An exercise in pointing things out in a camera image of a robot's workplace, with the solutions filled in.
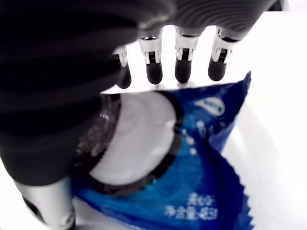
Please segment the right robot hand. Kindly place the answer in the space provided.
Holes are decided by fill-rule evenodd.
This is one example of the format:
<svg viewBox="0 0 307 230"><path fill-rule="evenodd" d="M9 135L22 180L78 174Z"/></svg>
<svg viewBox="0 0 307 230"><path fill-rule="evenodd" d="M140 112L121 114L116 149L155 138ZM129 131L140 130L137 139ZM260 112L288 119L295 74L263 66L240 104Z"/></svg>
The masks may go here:
<svg viewBox="0 0 307 230"><path fill-rule="evenodd" d="M123 68L113 52L165 25L246 36L272 0L3 0L0 158L25 205L51 230L75 228L71 166L100 92Z"/></svg>

